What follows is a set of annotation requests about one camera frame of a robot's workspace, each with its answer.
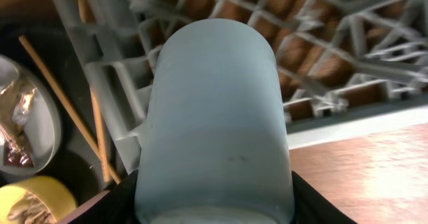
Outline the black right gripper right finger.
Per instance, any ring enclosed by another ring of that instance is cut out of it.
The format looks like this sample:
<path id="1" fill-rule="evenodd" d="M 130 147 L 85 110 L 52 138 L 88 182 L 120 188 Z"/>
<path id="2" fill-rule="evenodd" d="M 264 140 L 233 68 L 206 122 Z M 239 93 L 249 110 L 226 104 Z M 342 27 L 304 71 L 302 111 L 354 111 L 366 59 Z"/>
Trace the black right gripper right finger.
<path id="1" fill-rule="evenodd" d="M 356 224 L 300 175 L 292 171 L 296 224 Z"/>

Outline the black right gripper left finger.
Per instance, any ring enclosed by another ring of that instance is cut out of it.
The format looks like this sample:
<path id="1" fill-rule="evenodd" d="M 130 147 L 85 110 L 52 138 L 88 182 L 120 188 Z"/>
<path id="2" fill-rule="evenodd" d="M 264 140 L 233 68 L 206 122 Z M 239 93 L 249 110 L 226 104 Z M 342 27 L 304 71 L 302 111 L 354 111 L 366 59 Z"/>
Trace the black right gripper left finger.
<path id="1" fill-rule="evenodd" d="M 134 213 L 138 171 L 133 171 L 110 191 L 102 191 L 58 223 L 139 223 Z"/>

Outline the yellow bowl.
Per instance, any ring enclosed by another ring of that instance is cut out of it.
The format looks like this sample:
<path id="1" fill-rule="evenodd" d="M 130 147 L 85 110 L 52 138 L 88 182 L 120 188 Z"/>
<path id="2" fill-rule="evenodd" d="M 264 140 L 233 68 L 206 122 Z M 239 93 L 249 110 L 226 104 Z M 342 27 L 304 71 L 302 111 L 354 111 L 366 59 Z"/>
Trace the yellow bowl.
<path id="1" fill-rule="evenodd" d="M 1 222 L 8 221 L 7 214 L 20 200 L 43 203 L 51 212 L 56 223 L 77 207 L 77 202 L 68 188 L 53 177 L 38 176 L 1 187 Z"/>

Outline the food scraps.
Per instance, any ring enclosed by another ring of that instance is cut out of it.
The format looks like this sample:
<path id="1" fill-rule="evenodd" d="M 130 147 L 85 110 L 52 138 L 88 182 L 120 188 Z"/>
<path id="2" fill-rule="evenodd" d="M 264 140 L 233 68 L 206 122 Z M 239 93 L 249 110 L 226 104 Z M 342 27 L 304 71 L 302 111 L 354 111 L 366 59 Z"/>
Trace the food scraps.
<path id="1" fill-rule="evenodd" d="M 54 224 L 54 216 L 41 202 L 20 200 L 10 208 L 7 214 L 8 221 L 17 221 L 22 224 Z"/>

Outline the light blue plastic cup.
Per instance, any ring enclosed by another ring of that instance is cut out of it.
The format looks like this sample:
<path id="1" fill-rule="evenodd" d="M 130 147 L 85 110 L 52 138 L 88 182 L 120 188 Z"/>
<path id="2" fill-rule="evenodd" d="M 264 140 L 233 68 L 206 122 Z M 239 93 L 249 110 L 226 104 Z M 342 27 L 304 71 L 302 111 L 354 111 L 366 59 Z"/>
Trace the light blue plastic cup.
<path id="1" fill-rule="evenodd" d="M 276 59 L 255 29 L 206 19 L 163 45 L 134 210 L 141 223 L 293 221 Z"/>

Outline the gold brown snack wrapper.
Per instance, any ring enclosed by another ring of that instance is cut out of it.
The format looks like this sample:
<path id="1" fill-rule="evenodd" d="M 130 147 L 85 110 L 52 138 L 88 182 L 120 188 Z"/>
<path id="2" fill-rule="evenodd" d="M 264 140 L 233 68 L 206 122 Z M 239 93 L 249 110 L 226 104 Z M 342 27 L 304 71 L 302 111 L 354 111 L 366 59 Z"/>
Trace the gold brown snack wrapper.
<path id="1" fill-rule="evenodd" d="M 1 90 L 1 135 L 4 139 L 3 164 L 33 168 L 33 149 L 24 132 L 36 88 L 25 78 L 13 80 Z"/>

